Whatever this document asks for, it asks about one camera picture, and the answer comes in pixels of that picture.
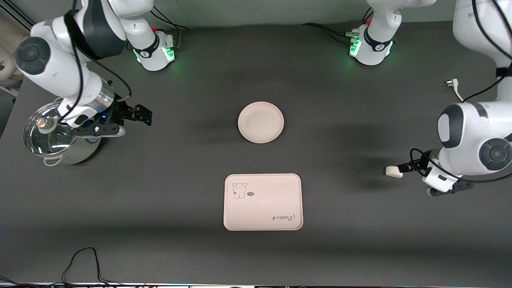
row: cartoon bear logo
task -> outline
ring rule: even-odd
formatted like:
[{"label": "cartoon bear logo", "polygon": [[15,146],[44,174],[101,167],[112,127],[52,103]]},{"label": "cartoon bear logo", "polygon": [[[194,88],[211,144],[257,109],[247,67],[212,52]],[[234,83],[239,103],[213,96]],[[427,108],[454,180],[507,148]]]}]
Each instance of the cartoon bear logo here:
[{"label": "cartoon bear logo", "polygon": [[245,191],[247,190],[247,183],[233,183],[233,193],[235,199],[245,198]]}]

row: gray wall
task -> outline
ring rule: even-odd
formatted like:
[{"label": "gray wall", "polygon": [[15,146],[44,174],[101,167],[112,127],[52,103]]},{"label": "gray wall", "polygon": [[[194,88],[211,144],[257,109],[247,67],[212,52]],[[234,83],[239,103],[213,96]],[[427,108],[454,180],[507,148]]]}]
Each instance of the gray wall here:
[{"label": "gray wall", "polygon": [[[35,21],[66,13],[71,0],[15,0]],[[361,19],[368,8],[364,0],[155,0],[155,5],[173,22],[190,27],[257,24],[342,23]],[[405,22],[450,21],[455,0],[438,0],[418,9],[403,9]],[[151,14],[150,24],[165,28]]]}]

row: dark gray tabletop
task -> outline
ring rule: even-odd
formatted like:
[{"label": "dark gray tabletop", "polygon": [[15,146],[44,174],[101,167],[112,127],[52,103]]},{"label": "dark gray tabletop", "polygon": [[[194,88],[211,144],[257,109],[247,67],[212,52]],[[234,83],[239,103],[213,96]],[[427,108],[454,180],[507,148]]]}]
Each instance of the dark gray tabletop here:
[{"label": "dark gray tabletop", "polygon": [[[469,95],[493,82],[494,64],[451,23],[404,24],[396,37],[376,67],[306,26],[184,31],[160,72],[128,51],[105,59],[154,124],[127,123],[76,166],[45,167],[23,146],[26,120],[55,98],[26,81],[0,143],[1,274],[57,281],[94,246],[103,276],[121,282],[511,286],[512,180],[434,198],[419,175],[381,174],[439,145],[437,117],[456,101],[444,81]],[[276,141],[239,134],[254,101],[283,111]],[[302,229],[226,230],[224,180],[239,173],[298,174]],[[92,254],[75,265],[69,281],[95,281]]]}]

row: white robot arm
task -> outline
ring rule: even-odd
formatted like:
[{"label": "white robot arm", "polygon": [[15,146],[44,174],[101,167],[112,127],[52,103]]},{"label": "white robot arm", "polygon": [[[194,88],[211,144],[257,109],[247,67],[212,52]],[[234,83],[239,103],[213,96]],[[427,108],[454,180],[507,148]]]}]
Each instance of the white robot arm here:
[{"label": "white robot arm", "polygon": [[[479,28],[475,12],[479,25],[490,41]],[[387,168],[390,172],[387,174],[392,174],[389,176],[401,177],[403,172],[423,169],[423,181],[429,185],[428,193],[438,196],[446,192],[454,193],[459,188],[470,188],[474,182],[478,182],[460,179],[463,175],[487,175],[499,172],[510,164],[512,31],[508,31],[507,18],[512,18],[511,0],[457,0],[453,26],[455,38],[467,48],[495,61],[496,77],[500,80],[498,96],[495,101],[463,102],[448,106],[437,121],[442,146],[427,151],[414,164],[411,161],[396,168]]]},{"label": "white robot arm", "polygon": [[402,23],[398,9],[430,6],[436,0],[367,0],[373,9],[371,24],[352,29],[356,35],[349,55],[365,65],[377,65],[388,56],[391,39]]},{"label": "white robot arm", "polygon": [[[61,121],[72,128],[84,125],[95,116],[112,122],[116,119],[110,119],[111,116],[151,124],[151,118],[148,118],[151,112],[142,106],[133,109],[133,114],[137,115],[130,113],[132,108],[124,103],[116,107],[121,111],[107,111],[119,96],[105,80],[87,68],[87,63],[90,61],[88,57],[98,60],[119,55],[126,38],[132,42],[134,52],[139,53],[141,64],[148,70],[160,70],[174,60],[172,36],[153,32],[140,17],[151,10],[153,1],[82,0],[82,7],[77,13],[70,11],[65,16],[34,25],[31,37],[15,52],[16,66],[37,85],[63,98],[58,111],[65,116]],[[81,51],[78,52],[81,69],[77,65],[72,39]],[[124,134],[122,125],[118,125],[116,131],[116,134],[102,136]]]}]

